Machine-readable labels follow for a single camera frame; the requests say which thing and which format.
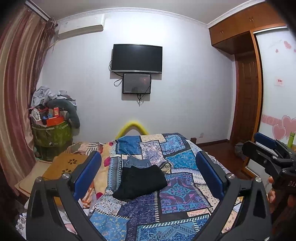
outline wall-mounted tv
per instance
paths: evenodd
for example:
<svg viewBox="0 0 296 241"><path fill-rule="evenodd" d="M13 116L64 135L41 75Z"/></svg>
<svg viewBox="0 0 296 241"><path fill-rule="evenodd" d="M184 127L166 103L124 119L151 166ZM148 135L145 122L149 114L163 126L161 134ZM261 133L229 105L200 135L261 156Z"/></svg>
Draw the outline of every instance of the wall-mounted tv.
<svg viewBox="0 0 296 241"><path fill-rule="evenodd" d="M114 44L112 72L162 73L163 48L152 45Z"/></svg>

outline curtain rod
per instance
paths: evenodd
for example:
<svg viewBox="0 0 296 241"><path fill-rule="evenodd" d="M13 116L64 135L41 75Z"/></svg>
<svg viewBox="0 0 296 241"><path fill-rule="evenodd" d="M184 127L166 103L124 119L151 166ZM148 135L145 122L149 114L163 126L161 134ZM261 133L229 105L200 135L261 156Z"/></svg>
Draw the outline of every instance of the curtain rod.
<svg viewBox="0 0 296 241"><path fill-rule="evenodd" d="M48 21L50 17L41 9L39 8L33 1L27 0L25 5L38 14L43 20Z"/></svg>

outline crown molding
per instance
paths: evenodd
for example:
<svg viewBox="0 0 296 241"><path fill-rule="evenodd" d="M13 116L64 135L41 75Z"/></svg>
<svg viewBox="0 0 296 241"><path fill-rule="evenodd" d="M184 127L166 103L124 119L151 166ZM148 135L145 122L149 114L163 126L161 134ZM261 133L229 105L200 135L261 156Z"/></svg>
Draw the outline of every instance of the crown molding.
<svg viewBox="0 0 296 241"><path fill-rule="evenodd" d="M200 22L196 19L190 18L183 16L181 14L173 13L173 12L167 12L167 11L162 11L162 10L157 10L157 9L150 9L150 8L140 8L140 7L113 7L113 8L104 8L104 9L97 9L97 10L92 10L92 11L87 11L87 12L82 12L78 13L75 15L71 15L69 17L62 18L58 20L58 23L61 25L67 21L81 18L81 17L86 17L86 16L92 16L96 14L102 14L102 13L109 13L109 12L147 12L147 13L154 13L154 14L160 14L160 15L165 15L165 16L170 16L174 18L179 18L188 22L192 23L197 23L198 25L202 27L207 27L207 25L203 22Z"/></svg>
<svg viewBox="0 0 296 241"><path fill-rule="evenodd" d="M221 22L222 20L224 20L225 18L228 18L230 17L231 15L245 9L245 8L248 8L248 7L251 7L255 4L258 4L258 3L261 3L261 2L264 2L265 0L249 0L247 2L244 2L240 5L238 5L237 7L233 8L233 9L230 9L228 12L222 14L220 17L214 19L212 22L209 22L207 24L207 27L210 28L212 26L214 26L215 24Z"/></svg>

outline blue grip pad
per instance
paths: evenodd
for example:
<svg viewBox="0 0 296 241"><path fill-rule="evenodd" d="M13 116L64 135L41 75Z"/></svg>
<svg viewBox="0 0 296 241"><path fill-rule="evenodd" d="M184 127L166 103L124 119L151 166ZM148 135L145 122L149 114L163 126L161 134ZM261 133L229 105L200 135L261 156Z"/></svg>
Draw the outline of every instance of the blue grip pad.
<svg viewBox="0 0 296 241"><path fill-rule="evenodd" d="M208 163L208 160L203 156L201 152L198 152L195 157L195 162L212 195L215 198L222 200L224 198L223 183L214 169Z"/></svg>
<svg viewBox="0 0 296 241"><path fill-rule="evenodd" d="M261 134L260 132L257 132L254 134L254 140L264 146L266 146L269 149L276 149L276 142L274 139L269 138L266 135Z"/></svg>
<svg viewBox="0 0 296 241"><path fill-rule="evenodd" d="M75 182L73 197L76 201L85 196L91 182L101 166L101 163L101 154L96 152Z"/></svg>

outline metal screw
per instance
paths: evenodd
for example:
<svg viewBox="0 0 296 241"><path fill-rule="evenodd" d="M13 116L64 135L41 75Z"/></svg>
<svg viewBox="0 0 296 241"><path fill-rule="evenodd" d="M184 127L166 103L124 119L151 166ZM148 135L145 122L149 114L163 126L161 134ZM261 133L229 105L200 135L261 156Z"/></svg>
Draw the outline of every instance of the metal screw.
<svg viewBox="0 0 296 241"><path fill-rule="evenodd" d="M63 179L68 179L70 177L70 174L69 173L64 173L63 175L62 175L62 178Z"/></svg>
<svg viewBox="0 0 296 241"><path fill-rule="evenodd" d="M255 178L255 181L258 182L258 183L260 183L260 182L262 182L262 179L260 177L256 177Z"/></svg>
<svg viewBox="0 0 296 241"><path fill-rule="evenodd" d="M227 176L228 179L234 179L235 178L235 175L232 174L231 172L227 173L226 176Z"/></svg>
<svg viewBox="0 0 296 241"><path fill-rule="evenodd" d="M39 182L41 182L42 181L42 177L37 177L36 179L35 179L35 182L37 182L37 183L39 183Z"/></svg>

